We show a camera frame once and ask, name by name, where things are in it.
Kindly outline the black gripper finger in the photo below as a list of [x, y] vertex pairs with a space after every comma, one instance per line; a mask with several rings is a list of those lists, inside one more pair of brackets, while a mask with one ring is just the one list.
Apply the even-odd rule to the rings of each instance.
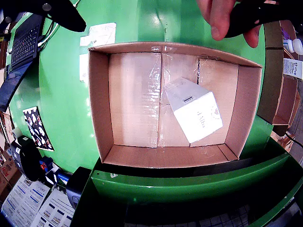
[[69, 0], [2, 0], [0, 2], [0, 30], [16, 20], [22, 12], [47, 17], [60, 26], [83, 32], [86, 22]]
[[278, 0], [277, 4], [264, 0], [242, 0], [235, 4], [230, 14], [230, 26], [226, 38], [236, 37], [270, 22], [289, 20], [295, 31], [303, 32], [303, 2]]

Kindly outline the bare human hand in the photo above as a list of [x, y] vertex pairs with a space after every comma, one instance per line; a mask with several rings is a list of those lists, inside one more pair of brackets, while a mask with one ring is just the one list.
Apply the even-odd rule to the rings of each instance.
[[230, 27], [230, 14], [236, 0], [197, 0], [204, 20], [211, 26], [212, 38], [220, 41]]

